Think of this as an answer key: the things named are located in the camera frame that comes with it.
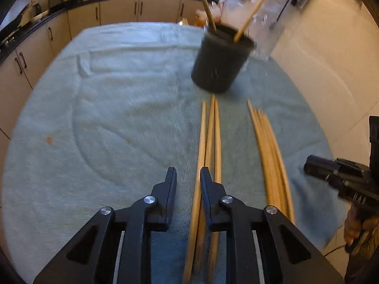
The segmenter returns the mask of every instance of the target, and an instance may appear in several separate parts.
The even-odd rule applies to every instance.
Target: silver screw
[[[155,197],[148,195],[147,197],[144,198],[143,200],[146,204],[153,204],[155,202]]]
[[[221,198],[221,201],[223,201],[225,204],[230,204],[233,202],[233,198],[230,195],[225,195]]]
[[[100,213],[102,215],[109,215],[111,213],[111,211],[112,211],[112,208],[109,206],[105,206],[105,207],[100,209]]]
[[[274,215],[278,212],[278,208],[276,208],[275,206],[267,206],[266,207],[266,211],[270,214],[270,215]]]

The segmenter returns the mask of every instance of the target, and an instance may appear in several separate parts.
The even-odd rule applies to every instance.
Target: triangular cutout
[[[280,225],[279,229],[291,264],[298,264],[310,259],[310,252],[287,227]]]
[[[67,259],[86,265],[90,259],[98,231],[96,225],[92,226],[69,253],[67,253]]]

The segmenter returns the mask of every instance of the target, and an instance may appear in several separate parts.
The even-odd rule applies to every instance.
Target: table
[[[209,107],[211,97],[190,78],[202,36],[202,29],[175,24],[91,28],[41,77],[12,134],[2,189],[9,251],[27,283],[102,206],[130,206],[164,180],[169,166],[178,172],[174,216],[168,233],[152,235],[152,279],[181,281],[200,103]],[[308,155],[332,155],[290,78],[273,60],[251,58],[217,98],[226,192],[248,206],[266,205],[249,98],[276,133],[297,227],[323,248],[345,209],[327,184],[303,173]],[[221,234],[217,283],[225,281],[225,245]]]

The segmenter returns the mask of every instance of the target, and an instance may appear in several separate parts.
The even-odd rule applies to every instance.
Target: black handheld tool
[[[304,165],[306,174],[328,182],[338,190],[340,198],[357,207],[357,219],[361,223],[370,216],[379,214],[379,117],[370,116],[369,123],[370,167],[341,158],[328,160],[314,155],[310,155]],[[353,252],[363,233],[364,230],[361,230],[351,245],[345,245],[347,253]]]
[[[227,195],[200,172],[202,202],[212,232],[227,232],[226,284],[258,284],[253,232],[257,233],[265,283],[339,284],[341,275],[275,206],[257,209]]]
[[[43,268],[34,284],[110,284],[121,232],[125,231],[117,283],[151,284],[151,232],[168,230],[174,208],[176,170],[132,206],[101,208]]]

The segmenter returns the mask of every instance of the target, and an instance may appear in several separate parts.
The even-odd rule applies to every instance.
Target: black pot
[[[229,89],[239,70],[255,48],[255,42],[242,36],[237,42],[233,37],[237,30],[216,24],[217,33],[209,28],[205,33],[192,69],[191,77],[196,85],[212,93]]]

